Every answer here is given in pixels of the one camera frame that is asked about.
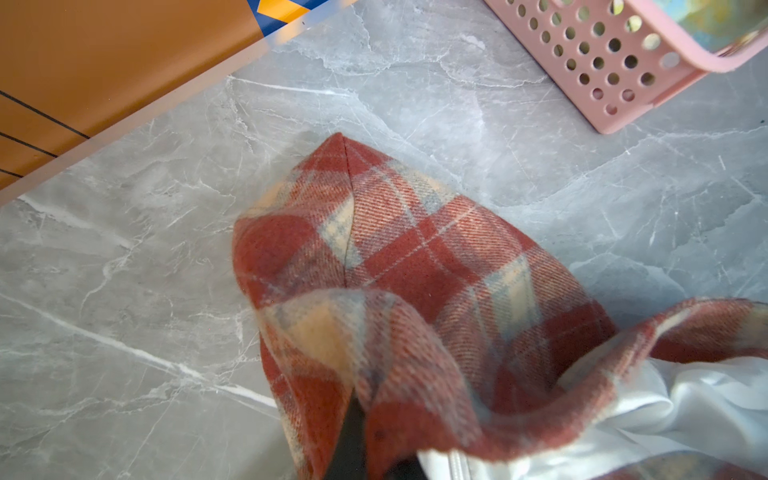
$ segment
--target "plaid fabric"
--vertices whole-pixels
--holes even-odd
[[[341,134],[237,221],[233,262],[301,478],[323,477],[353,390],[377,480],[422,449],[504,460],[565,445],[649,355],[768,358],[768,309],[746,300],[687,301],[617,335],[530,238]],[[668,462],[740,472],[647,462],[613,478]]]

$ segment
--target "black line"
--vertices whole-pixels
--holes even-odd
[[[52,154],[51,152],[49,152],[49,151],[45,151],[45,150],[43,150],[42,148],[37,148],[37,147],[36,147],[35,145],[33,145],[33,144],[28,144],[27,142],[25,142],[25,141],[23,141],[23,140],[19,140],[19,139],[18,139],[18,138],[16,138],[16,137],[12,137],[11,135],[7,135],[7,134],[4,134],[4,133],[2,133],[1,131],[0,131],[0,137],[5,137],[5,138],[8,138],[9,140],[13,140],[13,141],[14,141],[14,142],[16,142],[17,144],[22,144],[22,145],[25,145],[26,147],[34,148],[35,150],[37,150],[38,152],[40,152],[40,153],[42,153],[42,154],[51,155],[53,158],[56,158],[56,157],[58,157],[58,155],[53,155],[53,154]]]
[[[0,174],[8,174],[8,175],[13,175],[14,177],[24,178],[24,175],[15,174],[13,172],[3,170],[2,168],[0,168]]]
[[[0,90],[0,95],[2,95],[3,97],[5,97],[5,98],[7,98],[7,99],[9,99],[9,100],[11,100],[11,101],[14,101],[14,102],[16,102],[17,104],[21,105],[22,107],[26,107],[26,108],[28,108],[28,109],[30,109],[30,110],[32,110],[32,111],[34,111],[34,112],[35,112],[36,114],[38,114],[38,115],[42,115],[43,117],[46,117],[48,120],[50,120],[50,121],[52,121],[52,122],[54,122],[54,123],[56,123],[56,124],[59,124],[59,125],[61,125],[62,127],[66,128],[67,130],[71,130],[71,131],[75,132],[76,134],[80,135],[80,136],[81,136],[81,137],[83,137],[83,138],[86,138],[86,139],[87,139],[87,138],[90,138],[90,137],[89,137],[89,136],[87,136],[86,134],[84,134],[84,133],[82,133],[82,132],[80,132],[80,131],[77,131],[77,130],[75,130],[74,128],[70,127],[70,126],[69,126],[69,125],[67,125],[66,123],[64,123],[64,122],[61,122],[61,121],[58,121],[58,120],[56,120],[56,119],[55,119],[55,118],[53,118],[51,115],[46,115],[46,114],[44,114],[43,112],[39,111],[37,108],[35,108],[35,107],[32,107],[30,104],[26,104],[26,103],[24,103],[23,101],[19,100],[18,98],[14,98],[14,97],[12,97],[11,95],[9,95],[9,94],[5,93],[5,92],[4,92],[4,91],[2,91],[2,90]]]

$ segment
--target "perforated basket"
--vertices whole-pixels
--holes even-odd
[[[602,134],[768,45],[763,32],[733,55],[712,54],[654,0],[624,0],[617,14],[612,0],[485,2]]]

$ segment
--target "white lining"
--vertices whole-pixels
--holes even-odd
[[[563,448],[485,462],[419,452],[429,480],[589,480],[669,452],[701,452],[768,476],[768,360],[647,359],[607,418]]]

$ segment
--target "marble surface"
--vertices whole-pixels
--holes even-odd
[[[0,210],[0,478],[290,478],[238,213],[342,131],[552,252],[623,326],[768,301],[768,52],[597,134],[480,0],[360,0]]]

